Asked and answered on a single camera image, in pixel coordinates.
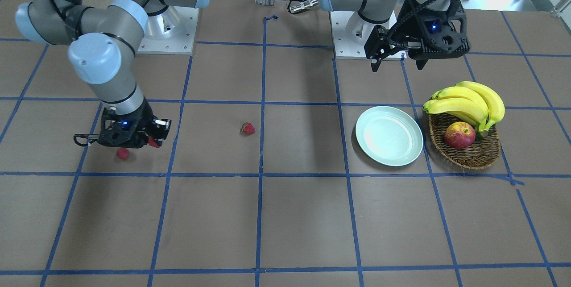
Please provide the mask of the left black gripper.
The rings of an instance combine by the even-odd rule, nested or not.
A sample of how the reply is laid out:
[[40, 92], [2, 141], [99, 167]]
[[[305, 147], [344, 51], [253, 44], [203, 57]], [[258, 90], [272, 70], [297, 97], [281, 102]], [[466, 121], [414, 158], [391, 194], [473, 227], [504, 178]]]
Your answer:
[[[461, 0], [447, 0], [444, 10], [424, 8], [399, 27], [399, 41], [417, 45], [409, 49], [409, 57], [423, 70], [430, 60], [459, 58], [471, 50], [467, 37], [467, 16]], [[397, 53], [388, 38], [388, 30], [373, 27], [364, 45], [371, 70], [377, 73], [380, 63]]]

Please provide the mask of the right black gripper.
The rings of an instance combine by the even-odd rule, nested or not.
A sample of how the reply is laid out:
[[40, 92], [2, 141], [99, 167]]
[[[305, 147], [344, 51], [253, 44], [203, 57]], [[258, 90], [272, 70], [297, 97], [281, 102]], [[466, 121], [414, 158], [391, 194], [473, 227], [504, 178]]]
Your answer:
[[167, 139], [171, 124], [170, 119], [156, 118], [147, 100], [124, 115], [104, 108], [98, 143], [107, 147], [141, 148], [149, 143], [149, 137], [156, 141]]

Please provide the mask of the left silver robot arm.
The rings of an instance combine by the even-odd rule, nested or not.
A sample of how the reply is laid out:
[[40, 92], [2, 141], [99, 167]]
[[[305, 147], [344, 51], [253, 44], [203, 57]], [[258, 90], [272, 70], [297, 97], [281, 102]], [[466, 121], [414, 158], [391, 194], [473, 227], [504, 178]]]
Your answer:
[[391, 55], [406, 51], [419, 70], [430, 60], [469, 53], [467, 15], [461, 0], [404, 0], [394, 25], [397, 0], [319, 0], [324, 11], [351, 11], [367, 29], [359, 34], [365, 57], [376, 72]]

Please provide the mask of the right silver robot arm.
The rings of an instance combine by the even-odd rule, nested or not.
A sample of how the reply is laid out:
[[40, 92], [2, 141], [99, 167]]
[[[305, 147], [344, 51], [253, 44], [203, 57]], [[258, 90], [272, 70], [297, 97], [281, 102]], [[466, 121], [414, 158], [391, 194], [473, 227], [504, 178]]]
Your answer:
[[100, 132], [75, 134], [77, 145], [161, 147], [171, 120], [153, 114], [131, 71], [148, 22], [139, 4], [114, 0], [103, 9], [83, 0], [32, 0], [17, 8], [15, 20], [28, 40], [67, 45], [75, 72], [103, 106]]

